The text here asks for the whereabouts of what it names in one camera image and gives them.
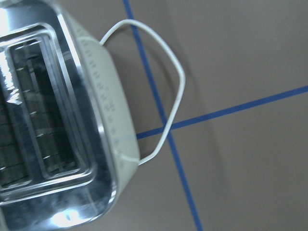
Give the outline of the white chrome toaster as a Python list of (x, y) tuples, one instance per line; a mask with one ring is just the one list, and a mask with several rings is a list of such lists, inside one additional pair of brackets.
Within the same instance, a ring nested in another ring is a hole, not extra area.
[(1, 1), (1, 230), (62, 231), (104, 216), (139, 160), (108, 50), (55, 0)]

